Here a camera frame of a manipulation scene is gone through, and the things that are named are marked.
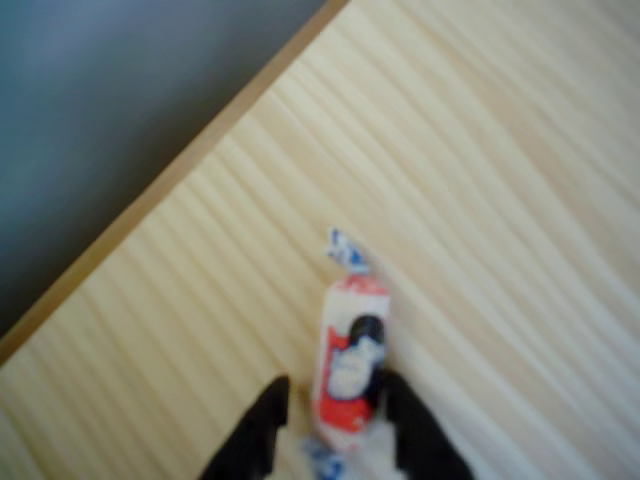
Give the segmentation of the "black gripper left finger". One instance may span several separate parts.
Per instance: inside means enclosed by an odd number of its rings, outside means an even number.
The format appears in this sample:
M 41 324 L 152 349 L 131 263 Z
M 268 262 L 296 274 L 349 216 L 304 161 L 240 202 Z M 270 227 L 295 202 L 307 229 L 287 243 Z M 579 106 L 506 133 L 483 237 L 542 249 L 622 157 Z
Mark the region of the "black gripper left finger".
M 265 479 L 273 472 L 280 428 L 287 425 L 290 379 L 276 377 L 258 395 L 204 467 L 199 479 Z

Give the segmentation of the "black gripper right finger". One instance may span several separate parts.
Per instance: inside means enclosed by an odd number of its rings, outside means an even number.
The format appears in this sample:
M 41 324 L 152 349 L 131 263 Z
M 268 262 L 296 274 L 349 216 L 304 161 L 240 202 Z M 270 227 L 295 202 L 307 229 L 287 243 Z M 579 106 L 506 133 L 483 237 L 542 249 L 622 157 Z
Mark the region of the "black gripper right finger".
M 474 478 L 435 415 L 399 373 L 383 373 L 382 393 L 394 429 L 395 466 L 407 479 Z

